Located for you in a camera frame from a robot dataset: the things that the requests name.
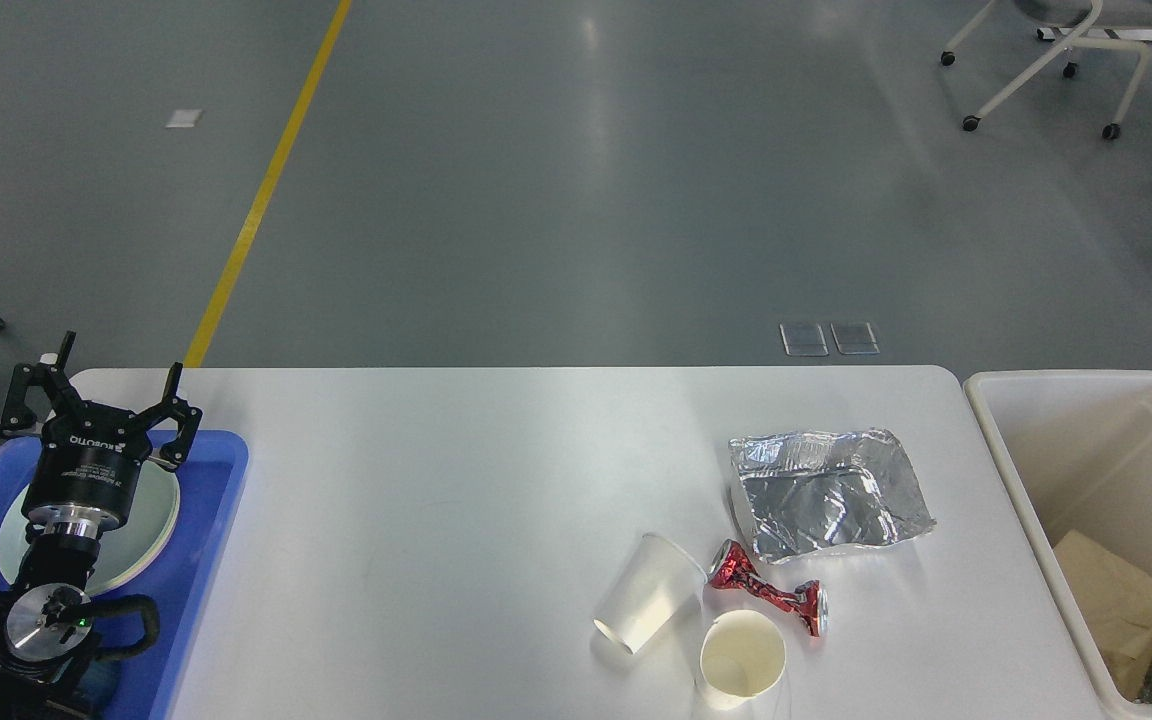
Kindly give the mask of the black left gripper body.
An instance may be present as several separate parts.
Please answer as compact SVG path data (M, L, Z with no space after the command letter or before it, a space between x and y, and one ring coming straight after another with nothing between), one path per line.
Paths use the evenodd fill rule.
M131 518L134 492L147 460L147 437L113 439L68 434L41 439L41 455L20 514L35 525L78 510L101 532Z

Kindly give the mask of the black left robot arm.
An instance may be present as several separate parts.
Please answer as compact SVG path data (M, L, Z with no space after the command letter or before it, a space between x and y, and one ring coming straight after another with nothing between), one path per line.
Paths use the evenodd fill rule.
M143 468L189 456L200 409L180 396L180 363L141 411L83 397L67 374L74 342L67 332L54 361L15 366L0 416L1 438L41 444L22 509L29 546L0 585L0 719L93 719L88 675L142 655L161 632L154 598L96 600L88 582L103 538L132 520Z

